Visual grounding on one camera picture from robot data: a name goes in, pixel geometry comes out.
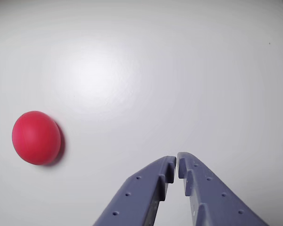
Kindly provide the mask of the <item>blue-grey gripper finger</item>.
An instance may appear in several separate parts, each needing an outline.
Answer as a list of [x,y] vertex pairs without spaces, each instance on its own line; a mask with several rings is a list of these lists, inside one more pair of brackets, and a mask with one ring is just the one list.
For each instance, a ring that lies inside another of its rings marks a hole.
[[176,157],[164,156],[135,174],[120,187],[94,223],[95,226],[152,226],[159,203],[174,182]]
[[188,152],[179,152],[178,177],[183,179],[190,198],[194,226],[266,226],[202,161]]

